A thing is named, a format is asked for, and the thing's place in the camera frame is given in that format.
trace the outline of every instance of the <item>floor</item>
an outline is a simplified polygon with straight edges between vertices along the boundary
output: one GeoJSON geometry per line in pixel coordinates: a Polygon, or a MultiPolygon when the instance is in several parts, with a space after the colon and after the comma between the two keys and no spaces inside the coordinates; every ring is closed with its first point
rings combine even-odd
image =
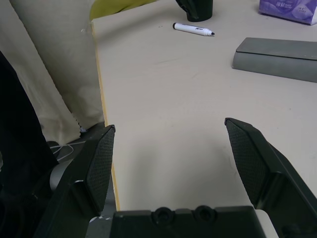
{"type": "MultiPolygon", "coordinates": [[[[72,141],[71,143],[86,141],[91,136],[93,136],[94,133],[96,133],[103,127],[104,127],[104,122],[98,123],[95,126],[91,127],[87,132],[82,133],[80,139],[72,141]]],[[[74,148],[74,152],[71,155],[65,157],[62,161],[67,161],[67,160],[76,158],[76,156],[80,153],[83,146],[84,146],[83,143],[72,145],[72,147],[74,148]]],[[[59,151],[57,158],[61,158],[69,154],[70,152],[71,152],[71,148],[68,146],[65,146],[59,151]]],[[[115,211],[116,209],[115,209],[113,184],[112,184],[112,179],[110,179],[104,210],[102,211],[102,214],[99,218],[93,220],[89,224],[86,238],[108,238],[110,234],[112,216],[115,211]]]]}

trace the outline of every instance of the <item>black cup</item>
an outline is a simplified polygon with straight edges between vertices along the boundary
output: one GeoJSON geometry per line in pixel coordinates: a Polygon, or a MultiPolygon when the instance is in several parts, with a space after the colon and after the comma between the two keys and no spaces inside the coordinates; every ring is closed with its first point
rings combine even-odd
{"type": "Polygon", "coordinates": [[[206,21],[212,17],[213,0],[176,0],[187,12],[187,20],[192,22],[206,21]]]}

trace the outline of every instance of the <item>beige curtain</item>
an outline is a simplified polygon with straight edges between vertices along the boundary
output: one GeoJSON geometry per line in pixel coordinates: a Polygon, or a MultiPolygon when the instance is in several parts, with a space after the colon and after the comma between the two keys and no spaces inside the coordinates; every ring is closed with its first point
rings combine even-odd
{"type": "Polygon", "coordinates": [[[79,138],[78,122],[66,107],[9,0],[0,0],[0,51],[15,69],[46,140],[65,144],[79,138]]]}
{"type": "Polygon", "coordinates": [[[89,22],[93,0],[10,0],[67,107],[84,128],[104,120],[89,22]]]}

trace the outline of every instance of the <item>white marker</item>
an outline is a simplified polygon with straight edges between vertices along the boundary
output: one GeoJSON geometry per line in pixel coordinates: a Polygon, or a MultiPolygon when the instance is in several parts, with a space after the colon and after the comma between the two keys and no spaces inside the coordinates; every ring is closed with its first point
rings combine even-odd
{"type": "Polygon", "coordinates": [[[189,32],[189,33],[202,35],[202,36],[213,36],[214,35],[214,32],[212,32],[211,30],[209,30],[207,28],[198,27],[198,26],[190,26],[190,25],[185,25],[185,24],[180,24],[180,23],[174,23],[173,28],[175,30],[185,31],[185,32],[189,32]]]}

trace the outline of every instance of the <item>yellow object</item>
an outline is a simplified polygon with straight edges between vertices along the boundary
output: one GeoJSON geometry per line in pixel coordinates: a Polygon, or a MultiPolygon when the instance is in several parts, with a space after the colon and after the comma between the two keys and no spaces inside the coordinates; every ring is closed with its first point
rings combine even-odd
{"type": "Polygon", "coordinates": [[[116,14],[156,0],[96,0],[90,9],[90,20],[116,14]]]}

